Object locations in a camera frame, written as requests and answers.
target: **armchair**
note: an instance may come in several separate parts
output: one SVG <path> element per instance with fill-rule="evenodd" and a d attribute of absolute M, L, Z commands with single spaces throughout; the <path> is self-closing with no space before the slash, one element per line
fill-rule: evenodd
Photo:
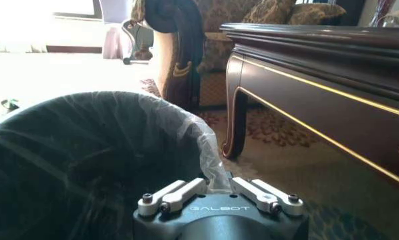
<path fill-rule="evenodd" d="M 131 23 L 154 30 L 150 65 L 160 96 L 186 109 L 226 104 L 233 43 L 222 23 L 336 25 L 344 14 L 337 5 L 294 0 L 134 0 Z"/>

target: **rug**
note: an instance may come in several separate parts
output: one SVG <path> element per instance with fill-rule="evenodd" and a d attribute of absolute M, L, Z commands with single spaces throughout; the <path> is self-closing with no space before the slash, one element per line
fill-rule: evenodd
<path fill-rule="evenodd" d="M 0 54 L 0 102 L 18 104 L 71 92 L 143 91 L 158 94 L 147 68 L 103 60 L 97 54 Z M 0 105 L 0 115 L 6 112 Z M 226 111 L 194 112 L 226 137 Z M 261 179 L 305 201 L 310 239 L 399 240 L 399 188 L 356 159 L 266 108 L 246 114 L 239 157 L 221 159 L 234 176 Z"/>
<path fill-rule="evenodd" d="M 158 96 L 152 80 L 143 81 Z M 226 137 L 225 110 L 194 112 Z M 309 214 L 310 240 L 399 240 L 399 189 L 356 159 L 324 143 L 302 126 L 267 108 L 246 113 L 246 139 L 235 160 L 219 158 L 243 179 L 261 179 L 295 193 Z M 382 206 L 396 207 L 384 210 Z"/>

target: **black trash can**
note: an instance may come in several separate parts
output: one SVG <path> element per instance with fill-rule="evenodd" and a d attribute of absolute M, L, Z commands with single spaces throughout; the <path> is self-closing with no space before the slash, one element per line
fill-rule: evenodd
<path fill-rule="evenodd" d="M 126 240 L 146 192 L 203 172 L 227 190 L 213 131 L 159 98 L 87 92 L 0 123 L 0 239 Z"/>

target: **drawer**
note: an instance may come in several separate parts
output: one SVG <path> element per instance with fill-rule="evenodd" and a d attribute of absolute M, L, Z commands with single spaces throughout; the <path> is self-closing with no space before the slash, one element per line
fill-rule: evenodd
<path fill-rule="evenodd" d="M 399 102 L 251 58 L 241 91 L 399 182 Z"/>

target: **dark wood table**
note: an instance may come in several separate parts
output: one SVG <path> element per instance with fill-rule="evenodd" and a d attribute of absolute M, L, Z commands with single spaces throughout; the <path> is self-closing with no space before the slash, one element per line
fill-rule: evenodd
<path fill-rule="evenodd" d="M 399 183 L 399 28 L 227 23 L 226 158 L 245 139 L 246 97 Z"/>

